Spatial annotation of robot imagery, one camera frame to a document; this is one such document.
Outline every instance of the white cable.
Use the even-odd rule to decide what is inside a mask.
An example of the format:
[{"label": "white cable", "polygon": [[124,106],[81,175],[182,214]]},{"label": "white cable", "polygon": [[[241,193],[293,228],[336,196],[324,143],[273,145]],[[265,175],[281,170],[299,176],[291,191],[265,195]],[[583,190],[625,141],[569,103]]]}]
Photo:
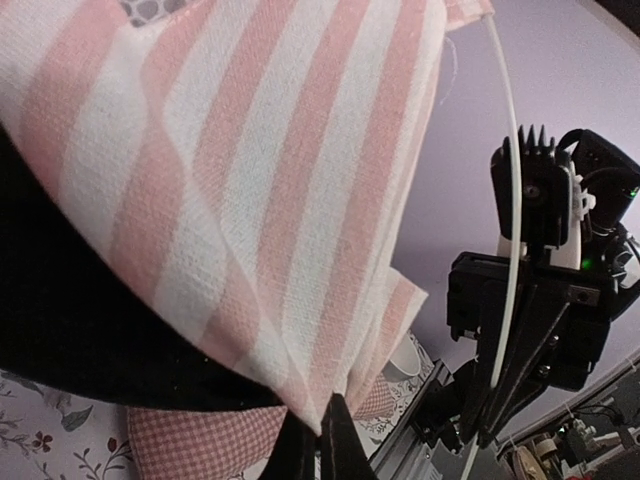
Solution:
[{"label": "white cable", "polygon": [[[509,340],[509,331],[511,330],[511,320],[513,318],[513,310],[516,302],[516,293],[518,290],[518,269],[520,268],[520,251],[521,251],[521,230],[522,230],[522,174],[520,168],[520,143],[518,142],[518,122],[516,121],[516,110],[513,101],[513,91],[511,90],[511,80],[509,78],[509,70],[507,61],[502,50],[502,43],[496,29],[496,24],[491,15],[483,17],[489,36],[493,42],[495,54],[500,66],[500,74],[507,99],[507,114],[509,119],[509,142],[511,153],[511,252],[509,260],[509,281],[507,284],[507,298],[504,305],[504,316],[502,319],[502,327],[500,329],[500,339],[498,340],[498,350],[496,359],[493,364],[491,373],[490,388],[493,390],[500,380],[500,372],[504,364],[504,357],[507,352],[507,342]],[[477,441],[477,435],[473,438],[471,450],[467,463],[462,472],[460,480],[467,480],[471,474],[471,469],[475,462],[478,450],[480,449]]]}]

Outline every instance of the pink and white striped cloth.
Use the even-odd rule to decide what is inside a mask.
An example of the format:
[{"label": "pink and white striped cloth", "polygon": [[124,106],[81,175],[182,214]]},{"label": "pink and white striped cloth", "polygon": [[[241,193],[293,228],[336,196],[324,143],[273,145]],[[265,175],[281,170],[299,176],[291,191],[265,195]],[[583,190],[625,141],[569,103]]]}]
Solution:
[{"label": "pink and white striped cloth", "polygon": [[447,28],[488,0],[0,0],[0,120],[130,288],[316,432],[425,293],[390,268]]}]

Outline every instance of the floral tablecloth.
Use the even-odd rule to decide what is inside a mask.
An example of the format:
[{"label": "floral tablecloth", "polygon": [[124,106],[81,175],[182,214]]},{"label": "floral tablecloth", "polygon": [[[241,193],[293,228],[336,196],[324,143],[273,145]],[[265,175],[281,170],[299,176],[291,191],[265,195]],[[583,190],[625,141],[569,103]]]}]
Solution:
[{"label": "floral tablecloth", "polygon": [[[393,416],[356,422],[368,456],[397,425],[433,369],[413,340],[422,371],[410,380],[390,384],[396,400]],[[266,459],[229,480],[256,480],[265,465]],[[0,479],[138,480],[124,408],[0,371]]]}]

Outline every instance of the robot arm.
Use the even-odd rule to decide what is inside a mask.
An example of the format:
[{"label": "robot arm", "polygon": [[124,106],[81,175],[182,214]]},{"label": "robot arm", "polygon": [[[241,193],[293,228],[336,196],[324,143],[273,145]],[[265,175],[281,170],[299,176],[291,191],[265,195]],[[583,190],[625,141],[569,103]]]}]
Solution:
[{"label": "robot arm", "polygon": [[[510,148],[505,139],[491,165],[502,250],[511,235]],[[527,248],[500,382],[489,388],[508,260],[463,253],[449,275],[447,324],[454,340],[477,340],[476,357],[426,396],[415,416],[423,440],[442,439],[455,451],[476,433],[488,446],[549,386],[580,390],[611,322],[640,296],[639,244],[621,223],[640,190],[640,167],[589,130],[569,132],[556,147],[544,129],[538,139],[533,128],[526,139],[521,129],[517,148]]]}]

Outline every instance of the purple wall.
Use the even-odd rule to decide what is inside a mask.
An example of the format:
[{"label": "purple wall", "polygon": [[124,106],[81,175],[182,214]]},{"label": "purple wall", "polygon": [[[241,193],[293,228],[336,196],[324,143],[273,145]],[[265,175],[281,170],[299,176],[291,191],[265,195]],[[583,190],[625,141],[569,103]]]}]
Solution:
[{"label": "purple wall", "polygon": [[[640,161],[640,41],[625,41],[576,0],[493,0],[512,76],[518,121],[544,123],[548,135],[590,128]],[[458,75],[433,111],[409,197],[394,265],[430,294],[413,329],[434,358],[456,369],[475,343],[450,339],[445,324],[451,262],[464,251],[495,253],[497,214],[491,154],[507,132],[493,50],[481,24],[450,34]],[[438,96],[450,88],[453,55],[445,44]],[[640,235],[640,202],[625,224]],[[640,303],[614,325],[591,381],[640,348]],[[570,394],[551,390],[516,417],[517,430]]]}]

